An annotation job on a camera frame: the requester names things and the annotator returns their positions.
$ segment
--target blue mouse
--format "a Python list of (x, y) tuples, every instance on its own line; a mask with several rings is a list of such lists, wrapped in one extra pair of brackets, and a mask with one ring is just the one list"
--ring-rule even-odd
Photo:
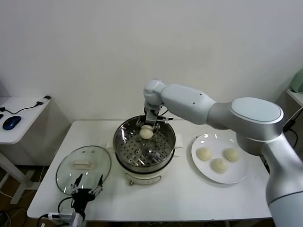
[(20, 116), (12, 116), (5, 120), (3, 123), (4, 130), (12, 130), (21, 120)]

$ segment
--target steamed bun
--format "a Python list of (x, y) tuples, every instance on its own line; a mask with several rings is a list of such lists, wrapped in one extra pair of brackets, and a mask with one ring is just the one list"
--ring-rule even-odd
[(236, 162), (240, 159), (240, 152), (234, 148), (228, 148), (224, 151), (224, 156), (231, 162)]
[(223, 158), (216, 158), (211, 163), (212, 168), (217, 173), (223, 174), (227, 171), (228, 165)]
[(199, 148), (197, 150), (197, 156), (199, 157), (199, 159), (201, 159), (202, 161), (208, 161), (212, 158), (213, 154), (212, 152), (207, 149), (207, 148)]
[(149, 140), (153, 136), (153, 128), (150, 125), (143, 125), (139, 135), (144, 140)]

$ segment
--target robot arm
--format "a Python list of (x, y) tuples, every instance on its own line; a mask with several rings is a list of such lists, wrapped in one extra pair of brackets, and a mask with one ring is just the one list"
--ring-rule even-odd
[(152, 80), (144, 88), (146, 123), (155, 124), (160, 106), (194, 124), (236, 132), (240, 147), (264, 155), (270, 168), (266, 189), (269, 209), (277, 227), (303, 223), (303, 163), (282, 133), (283, 111), (274, 103), (257, 98), (238, 98), (217, 103), (205, 93)]

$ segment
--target white plate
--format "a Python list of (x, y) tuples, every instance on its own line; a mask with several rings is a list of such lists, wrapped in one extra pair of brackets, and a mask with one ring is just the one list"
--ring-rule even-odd
[[(209, 161), (202, 161), (199, 159), (197, 156), (197, 150), (199, 148), (208, 148), (213, 154), (212, 159)], [(237, 162), (230, 162), (224, 157), (223, 152), (227, 148), (235, 148), (240, 152), (241, 157)], [(238, 183), (246, 176), (248, 167), (244, 151), (239, 147), (234, 139), (231, 139), (231, 136), (226, 134), (223, 135), (217, 133), (199, 136), (192, 145), (191, 155), (197, 168), (213, 181), (227, 184)], [(217, 173), (211, 167), (211, 162), (215, 158), (219, 157), (223, 158), (228, 165), (228, 170), (223, 174)]]

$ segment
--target white desk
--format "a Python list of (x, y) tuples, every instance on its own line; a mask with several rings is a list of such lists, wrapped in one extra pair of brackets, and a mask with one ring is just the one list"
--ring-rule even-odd
[[(106, 147), (122, 121), (76, 121), (72, 124), (57, 155), (51, 163), (27, 215), (38, 218), (56, 212), (66, 197), (55, 183), (56, 170), (65, 156), (88, 145)], [(176, 149), (165, 177), (149, 186), (129, 185), (115, 153), (112, 169), (103, 191), (86, 207), (90, 221), (194, 221), (230, 220), (271, 217), (265, 199), (268, 173), (259, 157), (247, 155), (247, 177), (235, 185), (211, 182), (193, 166), (189, 156), (190, 142), (197, 135), (216, 130), (186, 121), (172, 121), (176, 133), (182, 134), (184, 148)]]
[[(23, 97), (0, 97), (0, 106), (5, 107), (11, 112), (15, 113), (16, 111), (31, 107), (36, 104), (42, 97), (34, 97), (34, 98), (23, 98)], [(2, 125), (6, 119), (13, 116), (9, 112), (1, 112), (4, 116), (0, 119), (0, 144), (15, 144), (18, 143), (30, 126), (34, 123), (36, 118), (40, 115), (40, 113), (45, 109), (48, 105), (49, 101), (44, 103), (43, 105), (36, 106), (35, 108), (24, 110), (16, 114), (21, 117), (21, 121), (12, 129), (12, 130), (4, 130)], [(26, 175), (24, 175), (18, 168), (14, 166), (3, 154), (0, 153), (0, 166), (7, 172), (4, 178), (0, 182), (0, 189), (6, 182), (9, 175), (14, 177), (18, 182), (20, 182), (20, 186), (18, 187), (15, 195), (10, 201), (11, 204), (17, 204), (22, 197), (22, 194), (25, 190), (37, 190), (40, 183), (32, 182), (30, 178), (34, 174), (34, 171), (28, 171)]]
[(293, 98), (294, 101), (296, 101), (300, 106), (303, 106), (303, 93), (295, 93), (291, 90), (287, 89), (286, 93)]

